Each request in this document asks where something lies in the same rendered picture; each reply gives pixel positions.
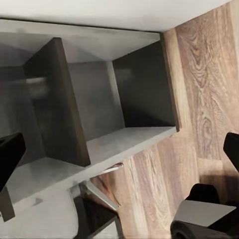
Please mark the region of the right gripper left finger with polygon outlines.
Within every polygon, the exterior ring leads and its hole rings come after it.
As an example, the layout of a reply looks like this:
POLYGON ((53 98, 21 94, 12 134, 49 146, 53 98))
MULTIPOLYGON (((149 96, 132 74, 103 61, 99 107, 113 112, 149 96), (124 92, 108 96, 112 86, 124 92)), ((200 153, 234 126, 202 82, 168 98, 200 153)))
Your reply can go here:
POLYGON ((0 192, 26 151, 21 132, 0 138, 0 192))

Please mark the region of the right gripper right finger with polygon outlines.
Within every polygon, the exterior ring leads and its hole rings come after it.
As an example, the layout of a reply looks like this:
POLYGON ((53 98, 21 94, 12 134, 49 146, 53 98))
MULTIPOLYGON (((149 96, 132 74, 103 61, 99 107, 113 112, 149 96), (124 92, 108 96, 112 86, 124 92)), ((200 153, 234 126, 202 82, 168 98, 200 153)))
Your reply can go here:
POLYGON ((228 132, 224 141, 223 150, 239 172, 239 134, 228 132))

